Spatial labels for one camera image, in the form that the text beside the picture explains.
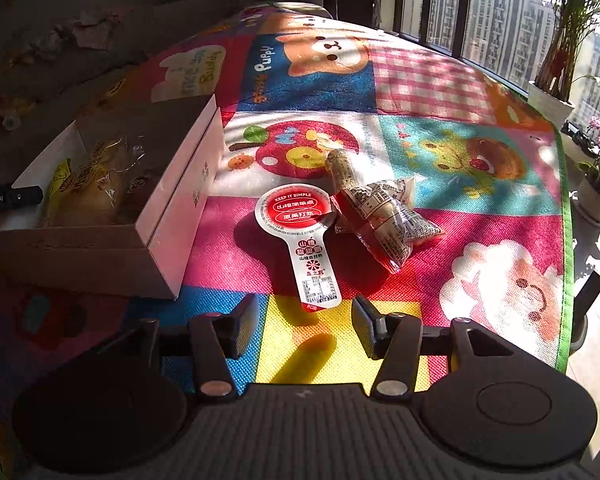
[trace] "white flower pot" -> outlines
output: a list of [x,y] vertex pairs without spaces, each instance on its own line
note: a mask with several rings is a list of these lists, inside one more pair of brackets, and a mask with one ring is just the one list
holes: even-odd
[[600,195],[584,177],[578,186],[578,200],[574,204],[587,222],[600,226]]
[[529,81],[528,92],[529,98],[527,102],[538,110],[545,119],[552,122],[558,128],[558,131],[560,131],[564,121],[573,112],[574,106],[570,103],[560,101],[549,94],[545,94],[534,85],[533,81]]

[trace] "cartoon bear print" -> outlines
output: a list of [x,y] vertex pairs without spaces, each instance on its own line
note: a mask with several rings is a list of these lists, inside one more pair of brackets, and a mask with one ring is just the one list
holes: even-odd
[[536,356],[557,342],[562,276],[555,267],[542,272],[524,246],[503,240],[465,245],[451,269],[440,290],[448,319],[471,317]]
[[369,52],[362,40],[333,30],[311,30],[276,39],[283,43],[285,56],[291,62],[290,76],[317,72],[353,74],[369,62]]
[[478,81],[483,83],[498,126],[553,132],[551,124],[531,106],[522,102],[511,90],[480,70],[475,70],[475,75]]
[[471,198],[493,193],[495,180],[517,180],[526,175],[525,161],[501,140],[463,139],[451,130],[443,130],[442,134],[443,140],[421,140],[420,147],[435,154],[437,170],[470,177],[474,186],[466,186],[463,190]]

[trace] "green mat edge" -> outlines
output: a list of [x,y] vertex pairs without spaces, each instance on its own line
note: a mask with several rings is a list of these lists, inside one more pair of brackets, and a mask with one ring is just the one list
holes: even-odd
[[571,344],[571,323],[573,322],[573,234],[571,225],[571,202],[567,186],[567,163],[562,146],[562,137],[554,127],[555,143],[560,157],[560,189],[562,191],[562,236],[564,243],[564,265],[562,274],[562,319],[555,367],[565,373]]

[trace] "rug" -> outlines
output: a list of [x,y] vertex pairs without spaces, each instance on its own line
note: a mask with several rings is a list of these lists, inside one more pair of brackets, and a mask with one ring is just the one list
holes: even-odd
[[[155,317],[181,324],[228,312],[253,292],[260,322],[230,362],[253,381],[362,383],[380,362],[351,326],[351,300],[425,324],[471,317],[564,371],[573,263],[560,137],[533,108],[483,72],[382,31],[251,7],[137,67],[82,113],[128,101],[215,92],[227,149],[206,202],[176,301],[112,298],[15,285],[0,274],[0,418],[40,374],[115,332]],[[300,305],[285,243],[256,223],[258,197],[306,182],[332,192],[325,142],[359,154],[372,182],[412,176],[416,210],[446,231],[389,274],[353,234],[330,229],[325,247],[339,306]],[[166,373],[191,389],[191,362]],[[446,373],[422,357],[417,387]]]

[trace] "barcode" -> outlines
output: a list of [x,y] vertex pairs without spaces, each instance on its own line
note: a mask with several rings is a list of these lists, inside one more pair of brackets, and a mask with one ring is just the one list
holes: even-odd
[[302,288],[307,303],[324,303],[337,297],[332,276],[312,276],[302,281]]

